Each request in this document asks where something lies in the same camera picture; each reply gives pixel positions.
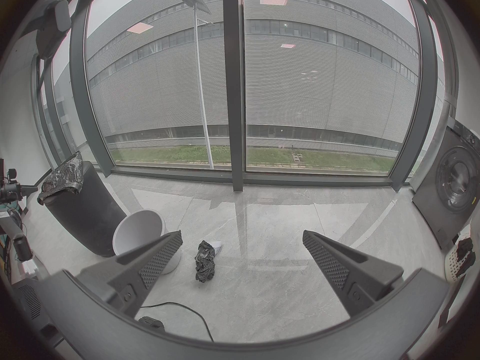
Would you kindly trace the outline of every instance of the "light pole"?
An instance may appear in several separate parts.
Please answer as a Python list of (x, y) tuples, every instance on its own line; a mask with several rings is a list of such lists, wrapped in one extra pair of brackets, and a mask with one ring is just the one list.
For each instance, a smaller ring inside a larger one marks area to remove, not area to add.
[(195, 58), (197, 62), (197, 80), (198, 80), (198, 93), (200, 95), (200, 109), (201, 109), (201, 121), (203, 122), (203, 133), (205, 135), (205, 144), (207, 146), (207, 155), (208, 163), (210, 164), (210, 169), (213, 169), (213, 160), (212, 160), (212, 151), (210, 149), (210, 139), (208, 138), (208, 129), (207, 129), (207, 117), (205, 116), (205, 104), (204, 104), (204, 93), (202, 91), (202, 77), (200, 74), (200, 52), (198, 50), (198, 29), (197, 29), (197, 9), (200, 9), (203, 12), (211, 15), (210, 10), (207, 5), (205, 5), (203, 0), (183, 0), (185, 4), (189, 7), (193, 7), (193, 33), (195, 37)]

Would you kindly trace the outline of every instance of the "gray tile floor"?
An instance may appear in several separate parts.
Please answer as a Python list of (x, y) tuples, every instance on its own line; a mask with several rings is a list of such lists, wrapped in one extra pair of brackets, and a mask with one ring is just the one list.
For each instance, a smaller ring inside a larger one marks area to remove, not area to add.
[[(302, 244), (303, 230), (324, 234), (402, 266), (404, 279), (424, 267), (444, 277), (433, 234), (410, 189), (295, 188), (195, 183), (111, 175), (102, 180), (127, 214), (157, 210), (182, 231), (182, 259), (161, 276), (146, 305), (175, 301), (197, 310), (223, 342), (261, 342), (319, 331), (349, 318)], [(24, 223), (32, 248), (54, 273), (78, 274), (103, 258), (78, 243), (35, 198)], [(222, 241), (215, 276), (195, 281), (198, 244)], [(167, 332), (208, 340), (202, 321), (177, 306), (141, 309)]]

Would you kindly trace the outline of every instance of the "black trash can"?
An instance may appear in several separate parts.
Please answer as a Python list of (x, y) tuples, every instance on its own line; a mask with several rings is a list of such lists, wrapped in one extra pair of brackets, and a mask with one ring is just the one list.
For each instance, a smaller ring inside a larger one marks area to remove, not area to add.
[(125, 212), (110, 195), (92, 163), (82, 162), (83, 186), (79, 194), (62, 190), (44, 204), (69, 233), (94, 254), (115, 255), (112, 239)]

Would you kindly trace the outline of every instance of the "black washing machine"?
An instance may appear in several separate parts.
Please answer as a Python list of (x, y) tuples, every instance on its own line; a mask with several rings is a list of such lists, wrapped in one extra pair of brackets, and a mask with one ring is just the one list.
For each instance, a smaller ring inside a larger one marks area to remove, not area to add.
[(413, 196), (441, 249), (461, 231), (480, 199), (480, 140), (448, 119), (437, 157)]

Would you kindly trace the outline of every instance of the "white bucket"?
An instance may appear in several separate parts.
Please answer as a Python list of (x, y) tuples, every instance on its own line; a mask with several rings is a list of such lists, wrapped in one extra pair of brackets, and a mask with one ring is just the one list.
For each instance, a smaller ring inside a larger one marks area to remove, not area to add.
[[(165, 220), (153, 209), (142, 209), (124, 218), (113, 234), (113, 251), (116, 255), (124, 254), (157, 240), (168, 233)], [(170, 273), (179, 264), (182, 253), (180, 249), (172, 256), (162, 275)]]

